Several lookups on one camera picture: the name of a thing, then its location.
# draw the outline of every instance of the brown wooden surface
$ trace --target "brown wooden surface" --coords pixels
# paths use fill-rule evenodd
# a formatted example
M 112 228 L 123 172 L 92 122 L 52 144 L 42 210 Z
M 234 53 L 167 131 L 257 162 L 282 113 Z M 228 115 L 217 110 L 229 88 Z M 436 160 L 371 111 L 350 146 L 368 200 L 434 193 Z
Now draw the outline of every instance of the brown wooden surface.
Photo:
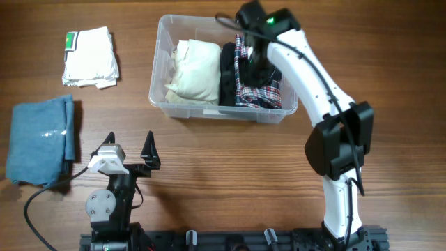
M 22 214 L 37 188 L 17 187 L 4 178 L 11 109 L 67 93 L 79 101 L 74 173 L 110 131 L 128 162 L 139 161 L 146 133 L 155 133 L 162 169 L 139 179 L 144 205 L 132 214 L 144 229 L 320 226 L 322 179 L 304 154 L 312 128 L 303 107 L 279 125 L 268 125 L 172 119 L 148 101 L 158 20 L 165 14 L 233 15 L 241 1 L 62 2 L 77 3 L 0 6 L 0 250 L 45 250 Z M 264 1 L 269 11 L 290 8 L 338 85 L 374 107 L 360 217 L 365 225 L 389 229 L 392 250 L 446 246 L 446 8 L 441 2 Z M 66 32 L 99 26 L 114 34 L 122 80 L 102 91 L 62 86 Z M 46 192 L 31 204 L 31 220 L 57 249 L 76 250 L 79 235 L 90 232 L 86 197 L 106 184 L 105 176 L 84 174 L 66 194 Z

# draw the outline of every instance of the white cloth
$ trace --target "white cloth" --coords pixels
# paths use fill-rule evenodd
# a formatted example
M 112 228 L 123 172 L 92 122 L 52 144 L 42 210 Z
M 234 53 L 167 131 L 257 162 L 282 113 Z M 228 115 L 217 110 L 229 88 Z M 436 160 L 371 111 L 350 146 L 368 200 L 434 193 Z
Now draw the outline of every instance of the white cloth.
M 99 89 L 115 86 L 119 70 L 108 28 L 80 31 L 75 43 L 75 50 L 66 52 L 63 85 L 96 85 Z
M 218 105 L 220 46 L 198 40 L 180 40 L 172 54 L 175 73 L 166 87 L 169 102 Z

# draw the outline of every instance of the plastic bin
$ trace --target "plastic bin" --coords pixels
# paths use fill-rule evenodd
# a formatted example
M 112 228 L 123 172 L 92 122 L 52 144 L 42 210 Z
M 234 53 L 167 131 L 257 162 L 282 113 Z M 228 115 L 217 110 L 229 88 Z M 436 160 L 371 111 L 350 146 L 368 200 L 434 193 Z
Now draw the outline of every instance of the plastic bin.
M 201 40 L 223 45 L 235 42 L 236 31 L 219 25 L 213 17 L 190 17 L 165 15 L 158 24 L 151 87 L 148 99 L 165 114 L 177 118 L 243 119 L 263 123 L 279 123 L 286 115 L 298 108 L 298 96 L 284 79 L 280 85 L 282 109 L 247 107 L 225 107 L 214 105 L 183 105 L 168 103 L 165 100 L 167 88 L 164 86 L 173 76 L 170 55 L 179 40 Z

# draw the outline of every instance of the plaid fabric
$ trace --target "plaid fabric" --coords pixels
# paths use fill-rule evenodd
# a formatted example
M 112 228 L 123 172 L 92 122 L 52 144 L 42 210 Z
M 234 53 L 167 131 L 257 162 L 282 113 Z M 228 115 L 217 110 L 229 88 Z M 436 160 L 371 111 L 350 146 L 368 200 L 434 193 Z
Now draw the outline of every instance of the plaid fabric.
M 279 82 L 273 80 L 269 85 L 260 89 L 245 86 L 240 82 L 239 59 L 247 59 L 248 47 L 245 47 L 245 38 L 236 35 L 236 50 L 234 68 L 236 69 L 236 107 L 281 109 Z

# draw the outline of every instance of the blue towel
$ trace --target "blue towel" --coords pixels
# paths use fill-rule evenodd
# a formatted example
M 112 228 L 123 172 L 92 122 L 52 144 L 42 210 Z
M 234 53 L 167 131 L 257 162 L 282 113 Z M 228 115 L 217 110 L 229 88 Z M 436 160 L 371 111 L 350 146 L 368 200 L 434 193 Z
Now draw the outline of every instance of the blue towel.
M 13 108 L 6 178 L 51 185 L 75 159 L 72 95 Z

